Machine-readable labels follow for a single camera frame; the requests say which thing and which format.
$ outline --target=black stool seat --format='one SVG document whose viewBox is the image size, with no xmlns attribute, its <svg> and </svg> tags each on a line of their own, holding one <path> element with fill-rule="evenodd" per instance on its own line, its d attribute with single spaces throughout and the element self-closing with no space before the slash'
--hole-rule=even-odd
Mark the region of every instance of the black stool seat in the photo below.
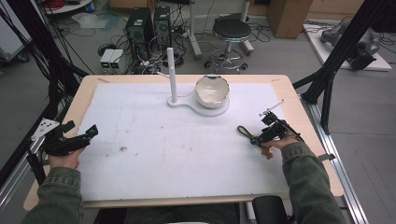
<svg viewBox="0 0 396 224">
<path fill-rule="evenodd" d="M 220 20 L 216 21 L 213 26 L 213 32 L 218 37 L 225 39 L 240 39 L 248 38 L 251 29 L 246 23 L 238 20 Z"/>
</svg>

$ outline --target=aluminum rail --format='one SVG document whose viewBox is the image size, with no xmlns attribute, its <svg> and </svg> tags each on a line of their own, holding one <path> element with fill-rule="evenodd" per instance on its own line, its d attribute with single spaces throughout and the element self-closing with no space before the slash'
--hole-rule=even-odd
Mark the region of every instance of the aluminum rail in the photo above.
<svg viewBox="0 0 396 224">
<path fill-rule="evenodd" d="M 349 181 L 349 177 L 347 176 L 347 171 L 344 168 L 344 165 L 341 161 L 341 158 L 337 152 L 337 149 L 332 141 L 332 137 L 327 135 L 320 124 L 320 109 L 317 105 L 309 105 L 308 102 L 302 101 L 302 104 L 305 108 L 306 113 L 311 118 L 311 122 L 314 125 L 318 137 L 325 148 L 328 154 L 333 154 L 335 159 L 331 160 L 332 167 L 340 178 L 341 184 L 344 188 L 344 199 L 346 201 L 346 205 L 352 216 L 354 223 L 356 224 L 368 224 L 368 220 L 366 215 L 364 214 L 363 208 L 361 207 L 361 203 L 359 202 L 358 196 L 355 193 L 355 190 L 352 187 L 351 182 Z"/>
<path fill-rule="evenodd" d="M 44 142 L 44 139 L 45 136 L 42 136 L 30 145 L 30 150 L 32 153 L 37 153 L 41 144 Z M 18 190 L 19 186 L 30 171 L 31 167 L 29 162 L 26 159 L 20 160 L 14 171 L 9 176 L 7 182 L 0 190 L 0 215 L 6 209 L 6 206 L 8 205 L 12 196 Z"/>
</svg>

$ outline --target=person's left hand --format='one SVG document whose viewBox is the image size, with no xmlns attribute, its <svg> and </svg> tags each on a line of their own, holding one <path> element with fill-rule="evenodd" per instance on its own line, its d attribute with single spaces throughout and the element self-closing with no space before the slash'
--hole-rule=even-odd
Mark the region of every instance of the person's left hand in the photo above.
<svg viewBox="0 0 396 224">
<path fill-rule="evenodd" d="M 56 157 L 56 156 L 51 156 L 49 155 L 49 166 L 50 168 L 55 168 L 55 167 L 65 167 L 65 168 L 71 168 L 71 169 L 76 169 L 79 166 L 79 161 L 78 161 L 78 156 L 81 154 L 81 152 L 85 149 L 81 148 L 79 150 L 76 150 L 69 155 L 62 156 L 62 157 Z"/>
</svg>

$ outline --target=white vertical rod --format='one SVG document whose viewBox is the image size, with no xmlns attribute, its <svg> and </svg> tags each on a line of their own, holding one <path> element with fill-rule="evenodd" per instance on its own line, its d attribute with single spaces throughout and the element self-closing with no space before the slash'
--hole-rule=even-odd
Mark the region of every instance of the white vertical rod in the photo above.
<svg viewBox="0 0 396 224">
<path fill-rule="evenodd" d="M 167 48 L 168 56 L 169 79 L 171 80 L 172 102 L 177 102 L 177 88 L 176 88 L 176 73 L 175 73 L 175 58 L 172 48 Z"/>
<path fill-rule="evenodd" d="M 248 7 L 250 5 L 250 0 L 246 0 L 242 4 L 242 13 L 241 13 L 241 21 L 246 22 L 247 21 L 247 16 L 248 16 Z"/>
<path fill-rule="evenodd" d="M 190 0 L 190 35 L 195 35 L 195 0 Z"/>
</svg>

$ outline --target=black chair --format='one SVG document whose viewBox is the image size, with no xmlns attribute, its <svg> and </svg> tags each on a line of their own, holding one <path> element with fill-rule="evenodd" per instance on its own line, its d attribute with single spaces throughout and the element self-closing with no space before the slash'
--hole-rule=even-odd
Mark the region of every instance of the black chair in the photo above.
<svg viewBox="0 0 396 224">
<path fill-rule="evenodd" d="M 242 54 L 233 49 L 232 46 L 233 43 L 248 40 L 250 33 L 250 26 L 242 21 L 234 19 L 215 21 L 213 34 L 215 37 L 226 41 L 227 47 L 226 49 L 215 50 L 204 66 L 208 68 L 211 64 L 214 64 L 216 66 L 215 74 L 219 69 L 235 69 L 237 74 L 240 74 L 240 69 L 247 69 L 248 64 L 244 63 Z"/>
<path fill-rule="evenodd" d="M 289 224 L 282 199 L 268 195 L 253 199 L 253 210 L 257 224 Z"/>
</svg>

